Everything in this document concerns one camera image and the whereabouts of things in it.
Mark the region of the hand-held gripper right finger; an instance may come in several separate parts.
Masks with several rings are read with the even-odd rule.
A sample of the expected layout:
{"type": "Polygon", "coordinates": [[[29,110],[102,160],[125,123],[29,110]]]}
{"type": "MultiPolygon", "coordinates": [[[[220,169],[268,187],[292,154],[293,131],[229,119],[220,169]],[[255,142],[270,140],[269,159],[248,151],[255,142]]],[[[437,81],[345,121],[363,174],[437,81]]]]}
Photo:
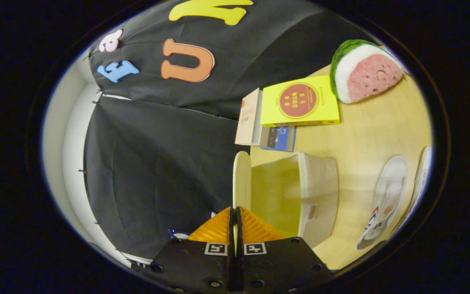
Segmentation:
{"type": "Polygon", "coordinates": [[[334,277],[301,237],[246,242],[244,233],[255,227],[248,214],[237,207],[235,293],[300,294],[334,277]]]}

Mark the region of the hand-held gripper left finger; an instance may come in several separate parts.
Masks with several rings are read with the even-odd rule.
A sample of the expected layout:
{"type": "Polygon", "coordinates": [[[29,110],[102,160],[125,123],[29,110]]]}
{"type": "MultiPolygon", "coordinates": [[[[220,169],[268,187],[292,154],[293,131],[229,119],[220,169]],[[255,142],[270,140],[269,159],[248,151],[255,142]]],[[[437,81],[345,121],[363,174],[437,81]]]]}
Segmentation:
{"type": "Polygon", "coordinates": [[[198,229],[216,231],[207,241],[174,238],[147,266],[143,276],[179,294],[228,294],[229,274],[235,258],[233,208],[227,207],[198,229]]]}

